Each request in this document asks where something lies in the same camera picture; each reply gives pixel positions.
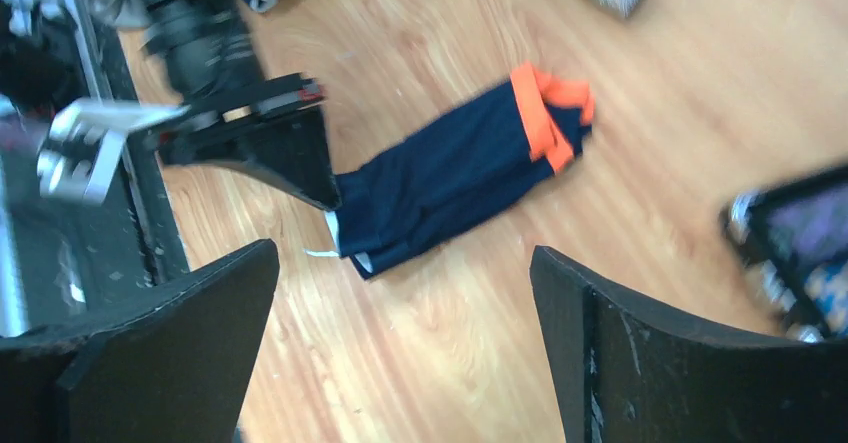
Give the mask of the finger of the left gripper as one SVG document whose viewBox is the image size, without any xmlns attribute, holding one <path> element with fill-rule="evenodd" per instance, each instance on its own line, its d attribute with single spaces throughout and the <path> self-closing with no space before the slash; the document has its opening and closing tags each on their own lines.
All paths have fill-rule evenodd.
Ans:
<svg viewBox="0 0 848 443">
<path fill-rule="evenodd" d="M 251 114 L 183 133 L 164 142 L 159 155 L 166 165 L 241 173 L 324 211 L 341 204 L 319 107 L 272 117 Z"/>
</svg>

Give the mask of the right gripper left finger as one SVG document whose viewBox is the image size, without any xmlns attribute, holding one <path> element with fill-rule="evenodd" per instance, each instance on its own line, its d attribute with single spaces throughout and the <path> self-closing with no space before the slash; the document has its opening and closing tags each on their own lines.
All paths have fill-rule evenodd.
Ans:
<svg viewBox="0 0 848 443">
<path fill-rule="evenodd" d="M 279 275 L 261 239 L 1 342 L 5 442 L 230 442 Z"/>
</svg>

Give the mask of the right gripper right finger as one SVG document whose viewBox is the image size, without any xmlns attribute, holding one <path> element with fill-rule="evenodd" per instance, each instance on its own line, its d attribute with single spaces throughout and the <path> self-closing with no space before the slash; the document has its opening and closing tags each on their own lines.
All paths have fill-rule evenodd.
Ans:
<svg viewBox="0 0 848 443">
<path fill-rule="evenodd" d="M 843 442 L 847 343 L 717 323 L 548 246 L 530 280 L 569 442 Z"/>
</svg>

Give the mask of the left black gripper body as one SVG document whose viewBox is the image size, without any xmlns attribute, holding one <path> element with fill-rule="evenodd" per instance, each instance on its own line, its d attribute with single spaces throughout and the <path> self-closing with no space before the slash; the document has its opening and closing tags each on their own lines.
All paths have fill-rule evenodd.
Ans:
<svg viewBox="0 0 848 443">
<path fill-rule="evenodd" d="M 153 33 L 147 51 L 161 58 L 170 86 L 193 114 L 211 112 L 210 126 L 251 114 L 272 117 L 319 107 L 323 94 L 314 81 L 298 74 L 266 77 L 236 0 L 142 2 Z M 170 126 L 160 146 L 199 130 Z"/>
</svg>

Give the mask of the navy orange boxer briefs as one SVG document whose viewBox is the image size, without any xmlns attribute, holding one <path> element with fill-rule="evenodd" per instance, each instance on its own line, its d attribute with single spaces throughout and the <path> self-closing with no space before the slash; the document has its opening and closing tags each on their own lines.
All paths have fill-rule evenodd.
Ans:
<svg viewBox="0 0 848 443">
<path fill-rule="evenodd" d="M 498 215 L 569 166 L 592 131 L 595 99 L 530 63 L 359 169 L 340 174 L 325 215 L 335 247 L 372 278 Z"/>
</svg>

